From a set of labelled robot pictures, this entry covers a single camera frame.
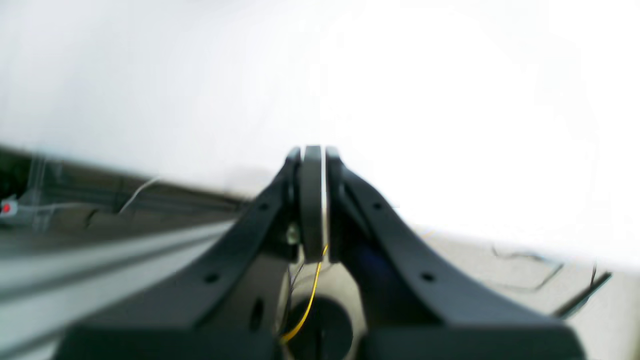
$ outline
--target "mounting hole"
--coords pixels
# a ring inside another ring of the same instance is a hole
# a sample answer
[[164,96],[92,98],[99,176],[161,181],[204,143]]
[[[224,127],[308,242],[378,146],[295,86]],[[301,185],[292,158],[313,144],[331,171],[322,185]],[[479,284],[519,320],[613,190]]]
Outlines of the mounting hole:
[[204,282],[206,282],[207,284],[211,284],[213,282],[218,281],[219,278],[220,278],[220,276],[218,276],[218,274],[209,274],[209,275],[205,276]]
[[253,310],[251,310],[251,318],[249,319],[249,329],[251,331],[260,329],[260,324],[262,323],[262,315],[264,315],[264,301],[258,298],[253,305]]
[[436,281],[436,277],[429,274],[428,272],[423,272],[422,273],[422,280],[427,281],[427,282],[434,282]]

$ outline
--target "yellow wire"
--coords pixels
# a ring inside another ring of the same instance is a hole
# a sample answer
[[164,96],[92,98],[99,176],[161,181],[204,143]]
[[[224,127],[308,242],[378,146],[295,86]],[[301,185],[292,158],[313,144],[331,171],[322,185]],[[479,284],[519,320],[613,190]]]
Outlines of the yellow wire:
[[[322,256],[324,257],[324,254],[326,253],[326,250],[329,248],[329,245],[325,245],[324,246],[324,250],[322,251]],[[309,305],[307,306],[307,310],[305,311],[305,314],[302,316],[302,319],[300,319],[300,322],[296,325],[296,327],[293,328],[293,330],[289,331],[288,333],[284,334],[281,338],[280,341],[283,344],[286,344],[289,342],[289,340],[293,339],[293,337],[295,335],[298,334],[298,331],[300,331],[300,329],[302,329],[302,325],[305,324],[305,321],[307,320],[307,316],[309,315],[309,311],[311,310],[311,304],[314,301],[314,296],[316,295],[316,287],[318,286],[318,276],[320,275],[320,268],[322,267],[322,260],[320,260],[320,262],[318,263],[318,268],[316,268],[316,279],[314,280],[314,288],[313,290],[311,290],[311,297],[309,298]]]

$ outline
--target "black circular part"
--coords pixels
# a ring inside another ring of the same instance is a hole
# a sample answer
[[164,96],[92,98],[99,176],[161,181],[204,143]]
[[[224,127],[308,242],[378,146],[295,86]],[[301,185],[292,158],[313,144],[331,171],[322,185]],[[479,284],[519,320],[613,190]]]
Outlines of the black circular part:
[[219,278],[220,276],[218,276],[218,274],[209,274],[204,278],[204,282],[206,282],[207,284],[210,284],[212,282],[218,281]]
[[429,274],[428,272],[423,272],[422,273],[422,280],[428,281],[428,282],[434,282],[436,281],[436,277]]
[[[293,308],[287,321],[287,332],[293,329],[308,306],[308,299]],[[337,302],[315,297],[307,321],[287,346],[296,360],[342,360],[353,341],[349,315]]]

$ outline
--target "white wall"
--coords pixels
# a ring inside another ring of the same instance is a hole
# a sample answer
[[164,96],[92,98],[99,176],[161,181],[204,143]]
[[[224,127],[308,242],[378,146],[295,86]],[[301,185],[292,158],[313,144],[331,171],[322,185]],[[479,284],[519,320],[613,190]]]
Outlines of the white wall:
[[254,194],[296,144],[445,233],[640,267],[637,1],[5,0],[0,143]]

